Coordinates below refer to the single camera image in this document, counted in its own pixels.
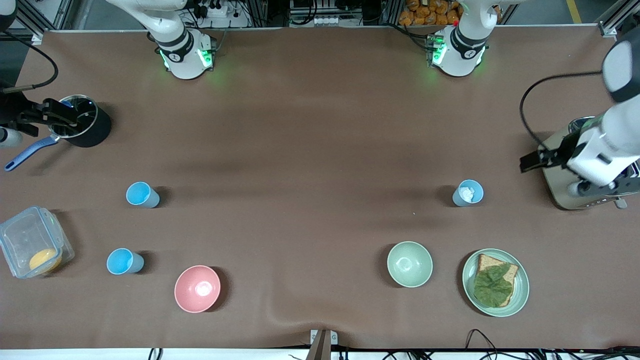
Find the pink bowl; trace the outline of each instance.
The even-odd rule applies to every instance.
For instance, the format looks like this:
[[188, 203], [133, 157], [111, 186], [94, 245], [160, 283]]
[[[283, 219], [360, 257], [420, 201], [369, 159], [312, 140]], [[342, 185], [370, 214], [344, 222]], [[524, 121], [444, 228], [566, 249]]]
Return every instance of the pink bowl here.
[[208, 266], [192, 266], [180, 274], [173, 294], [182, 310], [201, 313], [209, 309], [220, 296], [220, 278]]

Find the pot handle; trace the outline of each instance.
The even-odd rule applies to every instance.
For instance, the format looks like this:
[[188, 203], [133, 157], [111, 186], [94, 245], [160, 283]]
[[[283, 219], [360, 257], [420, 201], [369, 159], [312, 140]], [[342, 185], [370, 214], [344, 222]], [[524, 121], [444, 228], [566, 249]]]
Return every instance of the pot handle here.
[[56, 145], [58, 143], [59, 139], [60, 139], [60, 137], [58, 137], [56, 135], [51, 135], [51, 136], [47, 136], [44, 139], [40, 139], [40, 140], [36, 141], [35, 143], [32, 143], [31, 145], [29, 145], [29, 147], [24, 149], [24, 151], [22, 151], [20, 154], [18, 154], [18, 156], [13, 158], [13, 160], [9, 161], [4, 166], [4, 171], [11, 171], [11, 170], [17, 168], [21, 163], [23, 163], [25, 160], [30, 158], [31, 155], [35, 154], [36, 151], [42, 149], [43, 147]]

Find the blue cup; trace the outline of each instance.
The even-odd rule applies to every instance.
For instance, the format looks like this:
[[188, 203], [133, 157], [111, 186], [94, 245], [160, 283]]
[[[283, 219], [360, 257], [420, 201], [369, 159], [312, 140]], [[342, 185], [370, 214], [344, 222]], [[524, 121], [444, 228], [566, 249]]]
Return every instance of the blue cup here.
[[113, 275], [133, 274], [139, 272], [144, 265], [142, 256], [123, 247], [114, 250], [107, 258], [107, 270]]
[[160, 195], [149, 184], [138, 181], [127, 189], [127, 201], [141, 208], [154, 208], [160, 203]]
[[[468, 197], [468, 190], [473, 191], [473, 196], [469, 201], [468, 199], [465, 199], [466, 196]], [[475, 180], [468, 179], [458, 185], [458, 188], [453, 193], [453, 203], [458, 206], [469, 206], [480, 202], [483, 196], [484, 190], [482, 189], [482, 185]]]

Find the toast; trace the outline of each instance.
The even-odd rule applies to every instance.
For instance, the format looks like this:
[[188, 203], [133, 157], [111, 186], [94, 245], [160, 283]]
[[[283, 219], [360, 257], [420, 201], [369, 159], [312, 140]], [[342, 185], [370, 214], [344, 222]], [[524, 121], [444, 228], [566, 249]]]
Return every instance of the toast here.
[[[502, 265], [504, 263], [506, 263], [506, 261], [498, 260], [496, 258], [492, 258], [491, 256], [480, 254], [480, 257], [478, 258], [478, 270], [476, 271], [476, 274], [478, 272], [488, 268], [489, 266]], [[511, 266], [509, 267], [509, 270], [507, 271], [506, 274], [504, 274], [504, 276], [502, 278], [507, 280], [507, 282], [509, 282], [513, 286], [513, 283], [514, 283], [514, 281], [516, 279], [516, 273], [517, 272], [518, 272], [518, 266], [514, 265], [514, 264], [511, 264]], [[501, 303], [500, 306], [498, 306], [498, 307], [507, 306], [509, 304], [509, 301], [511, 300], [511, 296], [513, 296], [513, 292], [511, 292], [511, 294], [509, 295], [507, 300], [505, 300], [503, 303]]]

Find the yellow floor stripe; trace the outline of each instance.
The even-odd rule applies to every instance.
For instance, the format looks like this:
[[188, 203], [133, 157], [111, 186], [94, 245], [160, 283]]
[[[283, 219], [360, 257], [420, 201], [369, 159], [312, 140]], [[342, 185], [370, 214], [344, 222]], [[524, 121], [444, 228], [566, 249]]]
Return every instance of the yellow floor stripe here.
[[582, 19], [580, 19], [578, 7], [575, 5], [575, 0], [566, 0], [566, 5], [569, 7], [569, 12], [571, 13], [571, 19], [573, 19], [573, 23], [582, 24]]

